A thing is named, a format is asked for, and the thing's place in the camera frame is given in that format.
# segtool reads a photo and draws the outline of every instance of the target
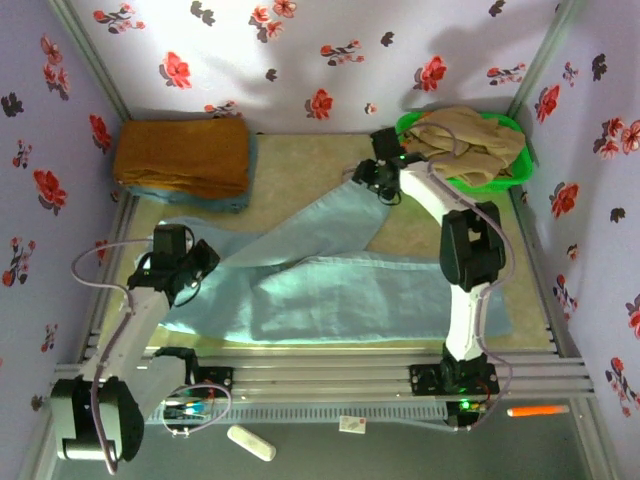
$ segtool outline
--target light blue cloth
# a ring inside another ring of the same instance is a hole
[[[439,265],[364,251],[388,212],[372,192],[347,182],[266,234],[167,220],[191,227],[222,261],[193,301],[173,308],[162,325],[260,344],[445,338],[451,292]],[[181,292],[176,303],[192,293]],[[495,293],[486,333],[510,332]]]
[[[209,200],[191,195],[186,192],[174,192],[161,188],[130,186],[127,190],[132,195],[148,197],[152,200],[169,205],[195,205],[212,212],[240,213],[249,206],[251,192],[253,190],[253,179],[256,176],[258,164],[258,139],[254,134],[249,135],[249,188],[246,192],[235,197],[219,198]]]

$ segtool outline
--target green plastic basket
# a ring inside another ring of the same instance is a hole
[[[424,113],[425,112],[411,112],[400,117],[396,123],[396,132],[399,133],[405,131],[411,125],[416,123]],[[482,115],[482,118],[497,118],[500,125],[509,127],[516,132],[522,132],[520,125],[506,115],[501,115],[499,113],[481,113],[480,115]],[[450,178],[449,182],[455,185],[457,189],[467,193],[502,192],[514,185],[520,185],[529,180],[533,174],[533,162],[531,161],[529,148],[527,148],[526,145],[520,152],[520,155],[518,155],[518,158],[516,158],[511,165],[511,173],[513,174],[512,178],[499,177],[482,187],[470,187],[457,178]]]

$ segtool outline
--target flower wallpaper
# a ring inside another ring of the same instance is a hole
[[[84,340],[91,292],[69,269],[110,233],[120,121],[45,2],[6,3],[0,22],[0,477],[13,480],[55,365]]]
[[[434,105],[506,112],[558,0],[66,3],[135,119],[355,133]],[[557,101],[551,85],[541,119]]]
[[[538,162],[521,211],[628,479],[640,472],[640,62],[619,39],[638,42],[638,15],[633,0],[589,2],[517,116]]]

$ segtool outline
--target orange towel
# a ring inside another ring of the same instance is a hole
[[[134,121],[122,127],[113,176],[124,186],[206,199],[249,188],[249,130],[240,118]]]

